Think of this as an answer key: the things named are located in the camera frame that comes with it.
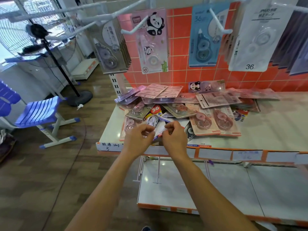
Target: electric fan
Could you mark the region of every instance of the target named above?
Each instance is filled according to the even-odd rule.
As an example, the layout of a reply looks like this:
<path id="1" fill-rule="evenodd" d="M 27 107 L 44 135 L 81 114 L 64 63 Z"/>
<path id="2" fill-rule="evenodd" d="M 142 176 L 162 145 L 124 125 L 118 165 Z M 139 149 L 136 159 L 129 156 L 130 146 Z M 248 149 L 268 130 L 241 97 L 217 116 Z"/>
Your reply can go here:
<path id="1" fill-rule="evenodd" d="M 22 14 L 37 14 L 40 12 L 53 11 L 54 6 L 58 5 L 56 0 L 5 0 L 1 1 L 0 14 L 10 15 L 10 12 L 17 12 L 22 10 Z M 61 55 L 61 60 L 58 60 L 52 49 L 53 43 L 46 40 L 47 36 L 58 36 L 64 31 L 70 32 L 71 28 L 66 27 L 62 23 L 70 22 L 69 17 L 65 17 L 63 14 L 54 14 L 44 17 L 37 17 L 34 19 L 28 19 L 19 22 L 10 22 L 8 19 L 0 20 L 0 43 L 7 51 L 9 51 L 14 57 L 23 58 L 35 58 L 38 56 L 47 57 L 50 55 L 51 60 L 46 62 L 47 67 L 58 67 L 63 74 L 68 84 L 74 91 L 74 95 L 67 97 L 67 103 L 70 106 L 78 106 L 80 104 L 86 104 L 89 102 L 93 94 L 90 91 L 84 90 L 78 92 L 61 65 L 65 64 L 73 55 L 76 45 Z"/>

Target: blue chair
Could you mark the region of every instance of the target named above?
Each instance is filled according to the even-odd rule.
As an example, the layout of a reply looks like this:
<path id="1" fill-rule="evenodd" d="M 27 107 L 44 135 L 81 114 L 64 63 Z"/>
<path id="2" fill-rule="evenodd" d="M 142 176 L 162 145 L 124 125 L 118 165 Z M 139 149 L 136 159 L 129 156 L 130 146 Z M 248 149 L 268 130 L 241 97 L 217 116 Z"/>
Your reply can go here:
<path id="1" fill-rule="evenodd" d="M 51 147 L 68 141 L 75 141 L 75 136 L 70 136 L 64 139 L 57 138 L 57 132 L 62 125 L 80 122 L 79 118 L 73 118 L 64 120 L 64 118 L 57 113 L 57 108 L 61 102 L 60 97 L 55 96 L 48 100 L 35 101 L 26 104 L 25 110 L 18 117 L 15 124 L 11 124 L 6 120 L 11 112 L 11 105 L 16 104 L 19 101 L 23 101 L 18 93 L 9 88 L 3 81 L 0 80 L 0 120 L 11 128 L 27 128 L 37 126 L 41 132 L 43 132 L 48 138 L 52 140 L 51 143 L 41 145 L 40 148 Z M 46 129 L 43 125 L 47 123 L 55 122 L 50 125 L 53 130 Z"/>

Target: standing fan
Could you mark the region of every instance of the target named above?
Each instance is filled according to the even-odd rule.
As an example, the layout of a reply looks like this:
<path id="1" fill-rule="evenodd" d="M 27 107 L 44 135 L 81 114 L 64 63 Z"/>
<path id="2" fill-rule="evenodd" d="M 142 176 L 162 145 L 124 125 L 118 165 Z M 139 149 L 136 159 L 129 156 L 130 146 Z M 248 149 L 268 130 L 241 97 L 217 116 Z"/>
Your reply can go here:
<path id="1" fill-rule="evenodd" d="M 12 11 L 18 11 L 22 9 L 22 14 L 37 14 L 40 12 L 51 11 L 50 6 L 43 5 L 42 3 L 46 2 L 46 0 L 14 0 L 16 5 L 12 5 Z M 0 14 L 6 13 L 7 10 L 4 10 L 0 7 Z M 1 44 L 10 51 L 15 57 L 22 57 L 22 56 L 37 56 L 41 55 L 43 57 L 47 57 L 45 53 L 48 53 L 52 59 L 52 64 L 50 65 L 46 63 L 48 67 L 56 66 L 63 74 L 65 79 L 67 80 L 68 84 L 74 91 L 74 95 L 67 97 L 67 103 L 70 106 L 78 106 L 80 104 L 86 104 L 89 102 L 93 94 L 90 91 L 81 91 L 78 92 L 77 89 L 74 87 L 73 83 L 65 73 L 65 71 L 61 67 L 61 63 L 59 62 L 54 54 L 52 53 L 50 47 L 52 46 L 52 42 L 46 40 L 46 37 L 51 35 L 57 35 L 58 32 L 62 32 L 60 24 L 66 21 L 69 21 L 68 17 L 59 16 L 59 15 L 50 15 L 45 17 L 39 17 L 34 19 L 28 19 L 25 21 L 11 23 L 8 19 L 4 19 L 0 22 L 2 26 L 3 34 L 0 34 L 0 42 Z M 18 39 L 17 44 L 13 47 L 8 46 L 7 41 L 11 39 Z M 64 60 L 67 62 L 70 59 L 70 56 L 63 55 Z"/>

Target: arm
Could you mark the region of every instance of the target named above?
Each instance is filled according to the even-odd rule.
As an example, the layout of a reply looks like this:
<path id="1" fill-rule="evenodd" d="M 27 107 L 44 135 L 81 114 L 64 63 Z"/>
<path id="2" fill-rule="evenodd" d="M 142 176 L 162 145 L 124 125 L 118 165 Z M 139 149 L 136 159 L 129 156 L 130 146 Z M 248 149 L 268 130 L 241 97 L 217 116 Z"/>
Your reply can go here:
<path id="1" fill-rule="evenodd" d="M 107 229 L 129 167 L 153 141 L 154 127 L 140 125 L 126 133 L 124 146 L 102 181 L 83 204 L 65 231 Z"/>
<path id="2" fill-rule="evenodd" d="M 179 170 L 205 227 L 209 230 L 258 231 L 188 157 L 187 135 L 181 125 L 175 121 L 165 127 L 168 130 L 163 133 L 163 144 Z"/>

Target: person's left hand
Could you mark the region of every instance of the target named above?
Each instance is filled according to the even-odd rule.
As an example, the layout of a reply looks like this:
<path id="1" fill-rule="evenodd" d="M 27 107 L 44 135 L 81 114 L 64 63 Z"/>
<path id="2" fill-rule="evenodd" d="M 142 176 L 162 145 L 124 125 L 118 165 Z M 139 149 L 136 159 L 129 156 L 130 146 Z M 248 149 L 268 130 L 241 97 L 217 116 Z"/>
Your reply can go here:
<path id="1" fill-rule="evenodd" d="M 142 124 L 126 132 L 121 154 L 128 155 L 133 160 L 141 156 L 151 145 L 155 136 L 154 130 L 153 126 Z"/>

